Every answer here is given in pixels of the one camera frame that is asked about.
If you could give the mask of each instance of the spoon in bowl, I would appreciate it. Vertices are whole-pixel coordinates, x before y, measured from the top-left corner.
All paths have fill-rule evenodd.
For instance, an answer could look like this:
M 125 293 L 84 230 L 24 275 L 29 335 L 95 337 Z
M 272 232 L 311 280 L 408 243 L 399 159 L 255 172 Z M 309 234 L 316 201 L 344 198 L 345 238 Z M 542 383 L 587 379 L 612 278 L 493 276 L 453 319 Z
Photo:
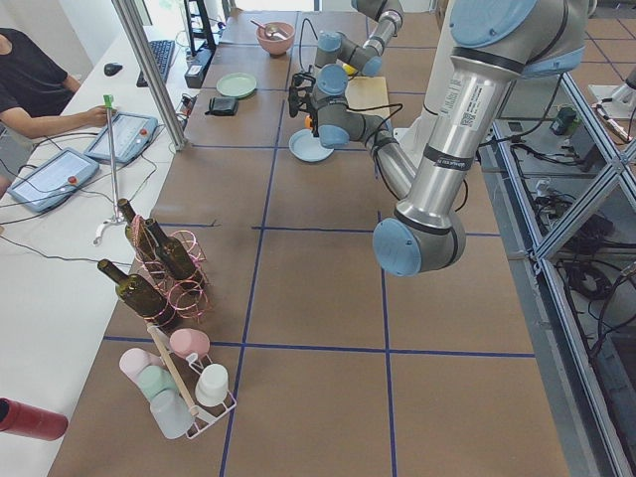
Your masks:
M 285 32 L 274 25 L 263 25 L 254 19 L 251 19 L 250 21 L 258 28 L 262 28 L 265 32 L 265 37 L 269 40 L 287 40 L 287 38 L 289 38 Z

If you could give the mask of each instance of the keyboard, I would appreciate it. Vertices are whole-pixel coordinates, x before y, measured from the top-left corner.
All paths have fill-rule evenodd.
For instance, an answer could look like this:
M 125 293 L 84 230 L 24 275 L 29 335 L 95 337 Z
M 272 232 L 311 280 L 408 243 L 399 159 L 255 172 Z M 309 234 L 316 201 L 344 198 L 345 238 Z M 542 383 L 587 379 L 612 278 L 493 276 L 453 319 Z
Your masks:
M 155 61 L 157 62 L 157 67 L 159 68 L 161 79 L 163 80 L 163 82 L 166 82 L 172 63 L 172 53 L 175 50 L 175 42 L 174 40 L 152 40 L 151 42 L 149 42 L 149 45 L 150 50 L 155 56 Z M 139 72 L 139 77 L 137 78 L 137 86 L 148 86 L 148 81 L 146 81 L 146 79 L 143 77 L 143 72 Z

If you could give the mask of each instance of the red cylinder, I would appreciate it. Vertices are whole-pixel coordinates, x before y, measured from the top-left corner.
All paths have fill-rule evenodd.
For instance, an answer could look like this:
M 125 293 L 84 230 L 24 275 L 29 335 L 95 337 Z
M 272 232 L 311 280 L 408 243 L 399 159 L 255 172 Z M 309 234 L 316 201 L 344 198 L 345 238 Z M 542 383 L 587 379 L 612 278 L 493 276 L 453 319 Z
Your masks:
M 0 431 L 43 440 L 64 435 L 69 420 L 62 414 L 0 398 Z

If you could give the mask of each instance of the white table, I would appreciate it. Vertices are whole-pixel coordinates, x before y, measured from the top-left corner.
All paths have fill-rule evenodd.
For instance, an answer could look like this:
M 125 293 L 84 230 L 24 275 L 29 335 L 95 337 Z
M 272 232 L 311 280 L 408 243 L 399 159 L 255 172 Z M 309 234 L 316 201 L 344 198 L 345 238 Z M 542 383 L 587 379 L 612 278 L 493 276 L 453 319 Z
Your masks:
M 147 33 L 149 39 L 161 38 L 154 31 Z M 167 88 L 176 106 L 182 93 L 195 95 L 197 91 L 188 89 L 185 84 L 184 50 L 176 52 L 175 58 Z M 103 65 L 109 62 L 121 63 L 124 68 L 117 75 L 106 77 Z M 95 65 L 65 113 L 103 104 L 103 95 L 109 93 L 114 96 L 118 110 L 153 115 L 161 123 L 149 88 L 135 86 L 138 73 L 128 40 L 122 34 Z M 90 140 L 91 137 L 76 137 L 57 142 L 61 147 L 83 151 Z M 43 144 L 34 152 L 30 163 L 41 164 L 57 151 L 54 145 Z M 173 159 L 174 148 L 168 133 L 164 131 L 144 155 L 154 165 L 138 158 L 120 170 L 117 177 L 119 196 L 130 198 L 157 167 L 132 201 L 137 213 L 147 217 Z M 98 175 L 103 175 L 110 167 L 102 164 L 99 169 Z M 109 177 L 87 190 L 112 197 Z M 5 195 L 0 206 L 12 203 L 13 199 Z M 107 257 L 130 263 L 134 253 L 124 237 L 123 226 L 107 228 L 100 246 L 92 243 L 99 224 L 112 214 L 112 204 L 105 197 L 80 192 L 40 218 L 5 226 L 2 236 L 49 255 Z M 0 208 L 0 223 L 31 216 L 33 214 L 20 205 Z M 117 301 L 114 283 L 97 270 L 95 263 L 46 259 L 1 239 L 0 260 L 0 397 L 71 417 Z M 0 433 L 0 474 L 46 475 L 61 443 L 61 439 L 48 442 Z

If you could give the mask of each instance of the wooden handle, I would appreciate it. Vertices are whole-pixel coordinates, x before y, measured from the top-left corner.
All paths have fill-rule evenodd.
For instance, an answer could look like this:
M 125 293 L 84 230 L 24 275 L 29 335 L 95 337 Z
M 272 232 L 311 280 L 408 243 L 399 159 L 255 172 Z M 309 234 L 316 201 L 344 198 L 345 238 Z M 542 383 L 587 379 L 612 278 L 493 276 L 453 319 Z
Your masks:
M 161 338 L 159 338 L 159 335 L 157 334 L 157 328 L 154 326 L 149 326 L 148 333 L 150 333 L 150 336 L 152 337 L 152 341 L 155 342 L 155 346 L 159 350 L 161 359 L 166 364 L 166 368 L 168 368 L 170 375 L 172 376 L 173 380 L 175 380 L 175 383 L 177 384 L 177 389 L 179 390 L 179 394 L 188 405 L 190 414 L 197 415 L 199 413 L 199 409 L 197 408 L 197 405 L 195 404 L 192 397 L 190 396 L 190 392 L 188 391 L 188 388 L 186 388 L 186 384 L 181 379 L 181 375 L 177 371 L 175 364 L 172 362 L 172 358 L 170 358 L 170 352 L 168 352 L 163 342 L 161 341 Z

